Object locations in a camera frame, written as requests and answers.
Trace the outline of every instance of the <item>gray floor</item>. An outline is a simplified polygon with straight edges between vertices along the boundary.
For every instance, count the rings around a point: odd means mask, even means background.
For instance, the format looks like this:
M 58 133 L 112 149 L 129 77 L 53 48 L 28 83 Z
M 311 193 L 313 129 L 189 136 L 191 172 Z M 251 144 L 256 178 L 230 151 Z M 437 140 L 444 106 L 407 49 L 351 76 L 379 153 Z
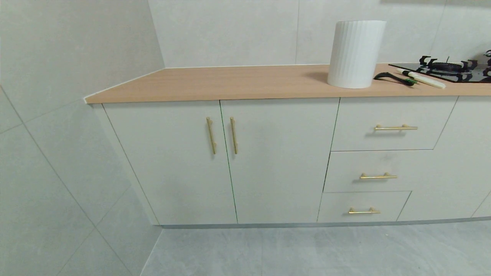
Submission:
M 491 221 L 164 229 L 142 276 L 491 276 Z

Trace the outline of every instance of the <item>white cabinet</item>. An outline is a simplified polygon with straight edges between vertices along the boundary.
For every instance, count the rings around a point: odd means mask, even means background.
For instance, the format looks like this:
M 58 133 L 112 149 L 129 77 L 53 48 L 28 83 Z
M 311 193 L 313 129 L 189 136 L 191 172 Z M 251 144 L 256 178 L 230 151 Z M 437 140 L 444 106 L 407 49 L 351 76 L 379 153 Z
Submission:
M 342 98 L 332 150 L 433 149 L 456 99 Z M 403 125 L 406 130 L 394 129 Z
M 455 99 L 354 98 L 341 99 L 339 106 L 338 98 L 261 99 L 104 108 L 161 224 L 491 216 L 491 195 L 485 200 L 491 191 L 486 122 L 491 97 Z M 418 129 L 378 132 L 377 124 Z M 349 214 L 351 208 L 371 207 L 381 213 Z
M 325 193 L 318 222 L 396 221 L 409 192 Z
M 218 101 L 104 108 L 161 224 L 237 223 Z
M 238 222 L 315 222 L 338 99 L 221 101 L 221 108 Z

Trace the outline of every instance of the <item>wall tile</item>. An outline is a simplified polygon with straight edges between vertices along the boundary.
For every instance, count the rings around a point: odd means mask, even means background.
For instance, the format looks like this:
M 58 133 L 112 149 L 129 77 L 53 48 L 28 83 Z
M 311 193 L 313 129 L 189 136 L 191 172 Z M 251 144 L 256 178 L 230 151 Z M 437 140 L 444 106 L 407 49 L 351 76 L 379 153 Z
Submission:
M 58 274 L 58 276 L 86 275 L 131 276 L 97 230 L 92 231 Z
M 146 0 L 3 0 L 1 83 L 24 121 L 162 69 Z
M 491 216 L 491 193 L 484 199 L 481 206 L 472 215 L 473 218 Z
M 162 228 L 148 221 L 133 188 L 126 190 L 97 228 L 134 276 L 139 276 Z
M 130 182 L 92 108 L 80 100 L 26 125 L 89 219 L 97 224 Z
M 0 134 L 0 275 L 56 275 L 94 229 L 24 126 Z
M 431 55 L 449 61 L 477 59 L 491 50 L 491 2 L 448 0 Z
M 445 0 L 301 0 L 297 64 L 329 63 L 336 22 L 385 20 L 378 62 L 417 62 L 430 52 Z
M 0 133 L 22 124 L 12 105 L 0 87 Z
M 150 0 L 166 67 L 295 64 L 298 0 Z

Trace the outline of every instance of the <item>floor tile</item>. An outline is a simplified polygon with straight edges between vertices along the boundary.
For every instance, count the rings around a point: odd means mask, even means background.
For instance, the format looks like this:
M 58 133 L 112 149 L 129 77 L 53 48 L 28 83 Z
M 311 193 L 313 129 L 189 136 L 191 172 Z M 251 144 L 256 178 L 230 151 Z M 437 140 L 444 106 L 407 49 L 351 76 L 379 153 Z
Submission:
M 142 276 L 259 276 L 258 229 L 164 229 Z

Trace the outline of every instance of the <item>gold handle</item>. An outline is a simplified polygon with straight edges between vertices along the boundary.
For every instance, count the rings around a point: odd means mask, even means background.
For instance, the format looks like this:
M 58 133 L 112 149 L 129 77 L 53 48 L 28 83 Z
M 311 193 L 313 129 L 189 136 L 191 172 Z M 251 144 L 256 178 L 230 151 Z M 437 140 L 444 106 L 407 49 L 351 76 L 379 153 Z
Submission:
M 377 125 L 373 128 L 373 130 L 418 130 L 418 127 L 410 127 L 407 124 L 402 125 L 402 127 L 382 127 L 381 125 Z
M 375 175 L 375 176 L 367 176 L 365 173 L 362 173 L 360 179 L 389 179 L 389 178 L 397 178 L 397 175 L 391 175 L 386 172 L 383 175 Z
M 212 142 L 213 154 L 217 154 L 217 143 L 215 143 L 215 139 L 213 139 L 213 130 L 212 130 L 213 121 L 210 120 L 209 117 L 206 117 L 206 122 L 208 123 L 208 132 L 210 133 L 210 141 Z
M 370 207 L 368 211 L 355 211 L 353 207 L 351 207 L 348 214 L 380 214 L 380 211 L 375 210 L 373 207 Z
M 237 154 L 237 139 L 235 138 L 235 120 L 234 117 L 230 117 L 230 125 L 232 126 L 232 139 L 234 140 L 234 151 Z

